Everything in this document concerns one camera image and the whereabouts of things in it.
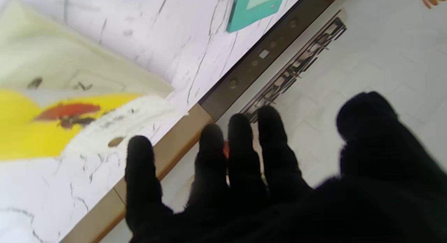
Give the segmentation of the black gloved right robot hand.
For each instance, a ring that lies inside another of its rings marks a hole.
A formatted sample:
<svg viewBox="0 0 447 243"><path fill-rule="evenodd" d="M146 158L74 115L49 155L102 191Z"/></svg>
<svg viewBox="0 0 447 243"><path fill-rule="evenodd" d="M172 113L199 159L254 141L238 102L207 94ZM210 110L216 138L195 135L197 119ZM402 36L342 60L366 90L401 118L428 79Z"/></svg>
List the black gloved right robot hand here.
<svg viewBox="0 0 447 243"><path fill-rule="evenodd" d="M445 243L446 173L379 93L359 93L337 114L340 175L303 179L280 114L258 110L266 183L243 114L201 132L185 210L162 202L145 136L128 142L126 222L132 243Z"/></svg>

